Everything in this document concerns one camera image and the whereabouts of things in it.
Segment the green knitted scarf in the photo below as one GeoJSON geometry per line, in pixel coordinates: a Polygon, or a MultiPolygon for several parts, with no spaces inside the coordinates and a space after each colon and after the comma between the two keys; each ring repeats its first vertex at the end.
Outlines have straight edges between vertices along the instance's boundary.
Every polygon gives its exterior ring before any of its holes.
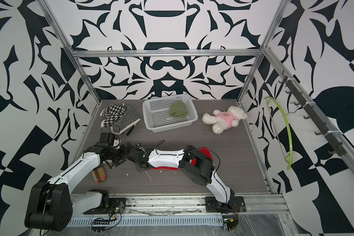
{"type": "Polygon", "coordinates": [[[172,103],[169,109],[169,115],[174,118],[185,118],[188,115],[185,103],[182,101],[172,103]]]}

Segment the red knitted scarf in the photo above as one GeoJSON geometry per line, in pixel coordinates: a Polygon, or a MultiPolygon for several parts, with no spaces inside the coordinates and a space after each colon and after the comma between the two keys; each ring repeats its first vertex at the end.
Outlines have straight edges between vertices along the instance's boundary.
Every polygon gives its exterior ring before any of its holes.
{"type": "Polygon", "coordinates": [[[213,158],[206,147],[196,149],[193,146],[187,146],[186,149],[178,151],[161,151],[155,149],[148,157],[148,164],[154,170],[178,170],[181,167],[181,162],[185,161],[188,164],[199,167],[203,160],[208,160],[211,164],[213,158]]]}

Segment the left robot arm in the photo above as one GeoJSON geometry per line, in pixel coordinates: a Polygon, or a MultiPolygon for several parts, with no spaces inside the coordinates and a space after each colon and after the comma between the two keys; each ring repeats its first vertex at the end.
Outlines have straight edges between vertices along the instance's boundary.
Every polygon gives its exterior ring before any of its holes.
{"type": "Polygon", "coordinates": [[[71,193],[103,162],[117,164],[124,156],[119,146],[118,135],[103,132],[99,141],[87,148],[65,171],[46,182],[36,183],[30,191],[25,226],[60,232],[72,218],[86,211],[109,211],[111,202],[105,190],[91,190],[80,197],[72,197],[71,193]]]}

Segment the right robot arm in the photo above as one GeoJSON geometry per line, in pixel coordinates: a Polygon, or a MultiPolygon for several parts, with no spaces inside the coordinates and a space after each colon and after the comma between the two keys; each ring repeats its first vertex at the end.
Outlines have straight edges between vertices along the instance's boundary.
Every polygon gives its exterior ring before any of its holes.
{"type": "Polygon", "coordinates": [[[218,176],[213,159],[206,153],[207,149],[186,148],[176,151],[164,151],[156,148],[134,147],[125,145],[126,159],[137,165],[139,170],[178,169],[193,183],[206,186],[219,203],[232,205],[235,193],[218,176]]]}

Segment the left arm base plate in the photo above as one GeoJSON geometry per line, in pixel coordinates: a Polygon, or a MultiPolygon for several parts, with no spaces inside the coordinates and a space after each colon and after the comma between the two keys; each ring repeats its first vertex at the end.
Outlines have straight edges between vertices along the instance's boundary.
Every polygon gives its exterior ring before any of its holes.
{"type": "Polygon", "coordinates": [[[125,209],[126,202],[126,198],[109,198],[108,200],[103,200],[99,207],[90,209],[84,212],[83,214],[116,214],[118,211],[122,211],[125,209]]]}

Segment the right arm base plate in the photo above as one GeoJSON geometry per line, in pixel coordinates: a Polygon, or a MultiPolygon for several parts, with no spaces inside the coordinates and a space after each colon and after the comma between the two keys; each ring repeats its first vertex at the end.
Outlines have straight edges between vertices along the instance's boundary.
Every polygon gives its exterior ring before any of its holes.
{"type": "Polygon", "coordinates": [[[242,196],[235,196],[232,204],[218,202],[214,197],[205,197],[206,212],[210,213],[237,213],[246,212],[246,205],[242,196]]]}

